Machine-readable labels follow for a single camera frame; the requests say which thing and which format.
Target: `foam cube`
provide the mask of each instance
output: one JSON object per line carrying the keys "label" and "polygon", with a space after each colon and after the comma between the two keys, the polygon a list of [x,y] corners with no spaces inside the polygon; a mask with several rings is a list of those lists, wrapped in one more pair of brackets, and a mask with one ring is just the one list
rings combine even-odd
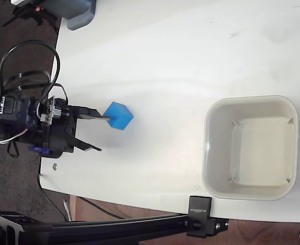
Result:
{"label": "foam cube", "polygon": [[111,103],[104,116],[111,118],[107,121],[111,127],[121,130],[124,130],[134,117],[125,105],[116,102]]}

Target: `black cable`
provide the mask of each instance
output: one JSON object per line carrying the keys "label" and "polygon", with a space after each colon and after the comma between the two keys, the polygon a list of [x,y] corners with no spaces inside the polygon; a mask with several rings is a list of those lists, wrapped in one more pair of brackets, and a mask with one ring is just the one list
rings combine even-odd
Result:
{"label": "black cable", "polygon": [[63,87],[63,85],[61,85],[60,83],[56,83],[55,86],[61,87],[63,89],[64,95],[65,95],[65,99],[66,99],[66,105],[68,105],[68,96],[67,96],[67,93],[66,93],[65,88]]}
{"label": "black cable", "polygon": [[89,201],[89,200],[87,200],[87,199],[85,199],[85,198],[82,198],[82,197],[78,197],[78,198],[80,198],[80,199],[83,200],[84,202],[87,202],[88,204],[92,205],[93,207],[99,209],[100,211],[102,211],[102,212],[108,214],[109,216],[112,216],[112,217],[117,218],[117,219],[124,219],[124,218],[122,218],[122,217],[119,217],[119,216],[117,216],[117,215],[111,213],[111,212],[108,212],[107,210],[105,210],[105,209],[99,207],[97,204],[95,204],[95,203],[93,203],[93,202],[91,202],[91,201]]}
{"label": "black cable", "polygon": [[46,48],[48,48],[49,50],[51,50],[56,58],[57,61],[57,69],[56,69],[56,73],[54,76],[53,81],[51,82],[50,86],[48,87],[48,89],[45,91],[44,94],[41,95],[40,101],[39,101],[39,105],[41,104],[41,102],[47,97],[48,93],[50,92],[50,90],[53,88],[54,84],[57,81],[58,75],[59,75],[59,71],[60,71],[60,59],[59,59],[59,55],[57,53],[57,51],[55,50],[55,48],[53,46],[51,46],[50,44],[44,42],[44,41],[40,41],[40,40],[29,40],[29,41],[25,41],[25,42],[21,42],[17,45],[15,45],[14,47],[12,47],[2,58],[1,64],[0,64],[0,99],[2,98],[3,94],[4,94],[4,63],[6,61],[6,59],[8,58],[8,56],[17,48],[22,47],[24,45],[28,45],[28,44],[37,44],[37,45],[42,45]]}
{"label": "black cable", "polygon": [[44,195],[44,197],[48,200],[48,202],[55,208],[55,210],[60,214],[60,216],[62,216],[62,218],[68,222],[68,219],[66,218],[66,216],[56,207],[56,205],[49,199],[49,197],[47,196],[47,194],[44,192],[44,190],[42,189],[42,186],[40,184],[40,175],[41,175],[41,160],[40,160],[40,165],[39,165],[39,175],[38,175],[38,185],[40,187],[40,190],[42,192],[42,194]]}
{"label": "black cable", "polygon": [[[44,88],[43,89],[43,91],[44,91],[49,86],[49,83],[41,82],[39,80],[29,80],[28,79],[28,80],[22,81],[22,83],[25,83],[25,82],[39,82],[39,83],[30,84],[30,85],[20,85],[20,83],[18,83],[17,86],[14,86],[13,88],[9,88],[9,89],[5,90],[5,92],[16,92],[16,91],[22,91],[22,90],[27,90],[27,89],[35,89],[35,88]],[[63,85],[56,83],[55,86],[61,87],[63,89],[64,95],[65,95],[65,100],[66,100],[66,105],[68,105],[68,96],[67,96],[67,93],[66,93]]]}
{"label": "black cable", "polygon": [[[45,75],[47,77],[48,82],[50,83],[50,74],[47,71],[45,71],[45,70],[31,70],[31,71],[26,71],[26,72],[16,74],[16,75],[11,76],[10,78],[6,79],[4,81],[4,87],[6,85],[8,85],[9,83],[14,82],[16,79],[29,77],[29,76],[32,76],[32,75]],[[12,87],[24,83],[24,81],[19,82],[18,84],[12,85]]]}

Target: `plastic container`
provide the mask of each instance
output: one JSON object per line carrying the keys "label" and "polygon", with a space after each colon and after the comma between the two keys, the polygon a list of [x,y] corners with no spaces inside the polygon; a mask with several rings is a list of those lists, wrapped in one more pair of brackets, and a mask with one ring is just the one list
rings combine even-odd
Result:
{"label": "plastic container", "polygon": [[214,197],[277,200],[293,187],[298,115],[285,97],[223,99],[207,113],[202,177]]}

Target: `gray device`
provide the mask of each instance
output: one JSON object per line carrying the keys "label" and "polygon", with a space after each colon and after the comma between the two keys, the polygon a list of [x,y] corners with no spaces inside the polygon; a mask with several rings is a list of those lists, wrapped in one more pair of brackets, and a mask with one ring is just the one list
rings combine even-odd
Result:
{"label": "gray device", "polygon": [[[24,0],[17,6],[22,7],[32,2],[33,0]],[[95,3],[96,0],[45,0],[38,6],[67,19],[67,28],[73,31],[92,21],[95,14]]]}

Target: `white table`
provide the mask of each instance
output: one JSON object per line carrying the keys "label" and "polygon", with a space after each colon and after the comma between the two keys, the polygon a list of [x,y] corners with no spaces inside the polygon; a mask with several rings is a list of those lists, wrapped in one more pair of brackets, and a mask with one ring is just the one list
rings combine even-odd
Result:
{"label": "white table", "polygon": [[77,138],[103,151],[42,159],[43,188],[187,213],[190,195],[209,196],[201,170],[211,105],[280,94],[299,115],[295,186],[278,201],[213,199],[211,216],[300,222],[299,0],[98,0],[86,27],[62,21],[57,50],[71,105],[104,113],[116,101],[135,118],[124,131],[80,120]]}

